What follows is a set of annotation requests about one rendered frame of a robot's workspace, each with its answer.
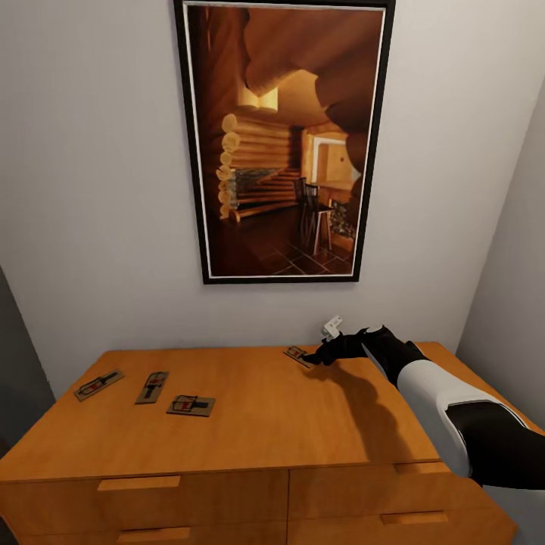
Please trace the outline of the mousetrap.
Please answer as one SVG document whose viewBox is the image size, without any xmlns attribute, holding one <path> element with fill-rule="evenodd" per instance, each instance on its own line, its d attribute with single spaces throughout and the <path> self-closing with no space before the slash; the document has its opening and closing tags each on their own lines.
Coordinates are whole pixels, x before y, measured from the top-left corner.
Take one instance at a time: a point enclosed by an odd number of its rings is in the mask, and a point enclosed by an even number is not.
<svg viewBox="0 0 545 545">
<path fill-rule="evenodd" d="M 306 361 L 302 360 L 302 357 L 308 355 L 308 353 L 304 350 L 301 350 L 299 347 L 296 347 L 294 345 L 288 346 L 288 349 L 286 351 L 283 351 L 285 355 L 288 355 L 293 360 L 296 360 L 298 363 L 302 364 L 302 366 L 307 367 L 308 369 L 311 369 L 311 367 L 314 367 L 314 364 L 307 363 Z"/>
<path fill-rule="evenodd" d="M 210 417 L 216 399 L 200 396 L 175 396 L 166 414 Z"/>
<path fill-rule="evenodd" d="M 169 371 L 152 372 L 135 404 L 156 403 L 168 375 Z"/>
<path fill-rule="evenodd" d="M 93 394 L 99 393 L 99 391 L 104 390 L 104 388 L 109 387 L 114 382 L 120 381 L 122 378 L 125 378 L 125 375 L 119 369 L 114 369 L 112 372 L 108 372 L 104 376 L 99 376 L 98 379 L 78 388 L 78 390 L 74 391 L 74 394 L 83 402 L 93 396 Z"/>
</svg>

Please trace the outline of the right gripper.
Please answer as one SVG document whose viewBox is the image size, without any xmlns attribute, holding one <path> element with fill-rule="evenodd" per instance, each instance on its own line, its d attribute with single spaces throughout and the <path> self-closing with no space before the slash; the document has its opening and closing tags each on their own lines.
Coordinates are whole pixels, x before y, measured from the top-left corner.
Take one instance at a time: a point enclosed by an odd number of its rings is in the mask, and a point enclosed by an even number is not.
<svg viewBox="0 0 545 545">
<path fill-rule="evenodd" d="M 336 359 L 350 359 L 351 356 L 347 352 L 347 347 L 345 347 L 347 336 L 344 336 L 342 332 L 339 333 L 337 338 L 334 338 L 331 341 L 325 341 L 325 343 L 316 350 L 316 353 L 306 355 L 302 357 L 302 360 L 314 365 L 319 365 L 321 362 L 324 362 L 324 365 L 330 366 Z"/>
</svg>

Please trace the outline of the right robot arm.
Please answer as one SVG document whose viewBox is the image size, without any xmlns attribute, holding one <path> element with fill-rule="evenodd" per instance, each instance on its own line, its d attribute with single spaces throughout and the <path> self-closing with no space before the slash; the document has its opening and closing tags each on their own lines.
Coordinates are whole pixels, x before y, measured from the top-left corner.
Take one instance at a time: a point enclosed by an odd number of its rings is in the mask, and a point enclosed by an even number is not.
<svg viewBox="0 0 545 545">
<path fill-rule="evenodd" d="M 480 484 L 534 545 L 545 545 L 545 436 L 384 325 L 344 335 L 341 324 L 339 316 L 325 324 L 327 338 L 302 360 L 330 366 L 336 359 L 370 358 L 410 406 L 441 461 Z"/>
</svg>

